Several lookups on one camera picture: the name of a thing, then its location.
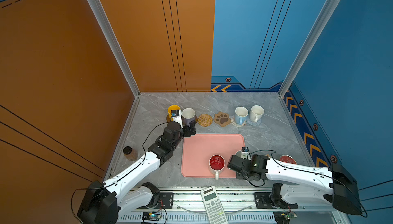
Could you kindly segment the white mug purple handle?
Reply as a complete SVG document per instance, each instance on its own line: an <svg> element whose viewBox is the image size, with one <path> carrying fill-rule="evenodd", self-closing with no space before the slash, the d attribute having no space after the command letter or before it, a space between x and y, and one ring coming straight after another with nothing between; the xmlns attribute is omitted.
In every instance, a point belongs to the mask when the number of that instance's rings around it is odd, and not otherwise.
<svg viewBox="0 0 393 224"><path fill-rule="evenodd" d="M190 126L191 123L196 123L196 113L192 108L186 108L182 110L182 123L183 125Z"/></svg>

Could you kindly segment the rattan woven round coaster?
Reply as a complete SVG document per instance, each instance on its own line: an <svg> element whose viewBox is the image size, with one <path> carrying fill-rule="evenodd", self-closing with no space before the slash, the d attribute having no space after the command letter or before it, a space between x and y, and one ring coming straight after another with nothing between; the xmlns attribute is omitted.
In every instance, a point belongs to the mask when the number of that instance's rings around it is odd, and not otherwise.
<svg viewBox="0 0 393 224"><path fill-rule="evenodd" d="M213 117L209 114L201 114L198 116L198 124L202 127L208 127L212 125Z"/></svg>

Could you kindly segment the white mug red inside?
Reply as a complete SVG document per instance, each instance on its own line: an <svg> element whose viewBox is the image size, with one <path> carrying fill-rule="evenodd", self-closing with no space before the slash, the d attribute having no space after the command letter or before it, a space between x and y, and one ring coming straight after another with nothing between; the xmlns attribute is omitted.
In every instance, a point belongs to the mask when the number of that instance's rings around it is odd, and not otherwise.
<svg viewBox="0 0 393 224"><path fill-rule="evenodd" d="M225 168L225 159L218 154L212 155L209 159L209 170L214 175L215 180L219 179L220 174Z"/></svg>

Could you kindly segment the yellow mug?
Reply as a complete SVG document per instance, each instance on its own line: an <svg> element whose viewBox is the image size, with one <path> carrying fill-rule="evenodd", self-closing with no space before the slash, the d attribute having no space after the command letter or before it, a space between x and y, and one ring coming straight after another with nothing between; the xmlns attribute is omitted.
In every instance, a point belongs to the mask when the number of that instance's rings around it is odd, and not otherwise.
<svg viewBox="0 0 393 224"><path fill-rule="evenodd" d="M168 109L168 116L166 118L167 122L171 122L181 115L181 109L178 105L171 105Z"/></svg>

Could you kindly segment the cork paw print coaster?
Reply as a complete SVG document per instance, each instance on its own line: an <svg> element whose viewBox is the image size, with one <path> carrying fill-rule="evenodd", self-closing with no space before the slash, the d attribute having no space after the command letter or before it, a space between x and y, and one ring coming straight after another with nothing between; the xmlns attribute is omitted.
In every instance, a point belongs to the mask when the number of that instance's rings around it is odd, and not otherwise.
<svg viewBox="0 0 393 224"><path fill-rule="evenodd" d="M220 127L225 127L231 123L230 115L222 111L214 115L213 121Z"/></svg>

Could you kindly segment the light blue woven coaster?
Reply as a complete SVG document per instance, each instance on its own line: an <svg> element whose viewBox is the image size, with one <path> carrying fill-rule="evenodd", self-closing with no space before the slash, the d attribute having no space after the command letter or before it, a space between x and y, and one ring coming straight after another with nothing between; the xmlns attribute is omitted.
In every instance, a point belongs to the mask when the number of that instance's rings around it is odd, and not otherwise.
<svg viewBox="0 0 393 224"><path fill-rule="evenodd" d="M261 119L255 121L252 121L249 117L246 119L247 123L250 124L251 126L258 126L261 124Z"/></svg>

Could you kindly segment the white mug blue handle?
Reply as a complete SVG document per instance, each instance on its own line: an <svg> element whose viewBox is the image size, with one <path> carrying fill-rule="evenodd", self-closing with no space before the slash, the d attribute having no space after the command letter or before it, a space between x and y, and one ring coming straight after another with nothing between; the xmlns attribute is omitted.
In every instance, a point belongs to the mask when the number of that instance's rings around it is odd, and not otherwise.
<svg viewBox="0 0 393 224"><path fill-rule="evenodd" d="M248 117L248 110L245 107L239 106L235 109L234 122L237 125L243 125Z"/></svg>

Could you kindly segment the multicolour woven round coaster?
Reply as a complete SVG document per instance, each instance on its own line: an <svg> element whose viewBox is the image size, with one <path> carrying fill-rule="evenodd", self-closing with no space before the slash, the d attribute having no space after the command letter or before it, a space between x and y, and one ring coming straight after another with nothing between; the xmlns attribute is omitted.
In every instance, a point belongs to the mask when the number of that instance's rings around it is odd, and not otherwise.
<svg viewBox="0 0 393 224"><path fill-rule="evenodd" d="M244 121L242 124L238 124L238 123L236 123L234 116L231 117L231 124L232 124L233 126L235 126L235 127L242 127L242 126L244 126L246 123L247 123L247 121Z"/></svg>

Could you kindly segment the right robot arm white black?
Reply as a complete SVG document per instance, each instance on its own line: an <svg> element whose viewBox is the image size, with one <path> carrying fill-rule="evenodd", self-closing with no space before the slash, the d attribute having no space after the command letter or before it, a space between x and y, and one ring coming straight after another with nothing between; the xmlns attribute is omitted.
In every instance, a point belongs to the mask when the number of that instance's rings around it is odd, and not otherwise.
<svg viewBox="0 0 393 224"><path fill-rule="evenodd" d="M275 181L269 195L275 208L297 208L299 203L328 205L350 214L365 213L355 178L339 164L308 167L277 161L264 155L251 159L232 155L228 169L248 181Z"/></svg>

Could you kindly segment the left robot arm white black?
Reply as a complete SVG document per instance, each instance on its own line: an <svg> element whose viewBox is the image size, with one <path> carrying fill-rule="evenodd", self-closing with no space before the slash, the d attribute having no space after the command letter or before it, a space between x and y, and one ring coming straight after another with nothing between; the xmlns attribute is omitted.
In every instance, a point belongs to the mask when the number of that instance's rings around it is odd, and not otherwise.
<svg viewBox="0 0 393 224"><path fill-rule="evenodd" d="M95 181L84 189L79 210L72 211L74 217L82 224L114 224L119 217L140 207L155 206L160 190L154 184L147 182L136 191L132 188L166 163L182 139L195 134L195 122L168 122L163 134L134 164L103 183Z"/></svg>

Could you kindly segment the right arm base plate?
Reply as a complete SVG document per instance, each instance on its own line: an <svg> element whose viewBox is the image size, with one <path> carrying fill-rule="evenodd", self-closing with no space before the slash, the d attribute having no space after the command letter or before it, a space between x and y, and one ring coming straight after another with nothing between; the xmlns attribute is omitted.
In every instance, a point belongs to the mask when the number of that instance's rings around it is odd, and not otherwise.
<svg viewBox="0 0 393 224"><path fill-rule="evenodd" d="M298 209L298 204L285 202L280 194L256 192L254 193L254 201L258 209Z"/></svg>

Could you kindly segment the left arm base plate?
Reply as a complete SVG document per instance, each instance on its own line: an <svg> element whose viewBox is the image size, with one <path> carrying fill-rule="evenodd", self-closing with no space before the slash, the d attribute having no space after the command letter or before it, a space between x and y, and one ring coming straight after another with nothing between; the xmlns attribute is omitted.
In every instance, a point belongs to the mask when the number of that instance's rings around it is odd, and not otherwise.
<svg viewBox="0 0 393 224"><path fill-rule="evenodd" d="M155 194L152 200L149 202L147 209L172 209L174 203L174 193L173 192L160 192L159 195Z"/></svg>

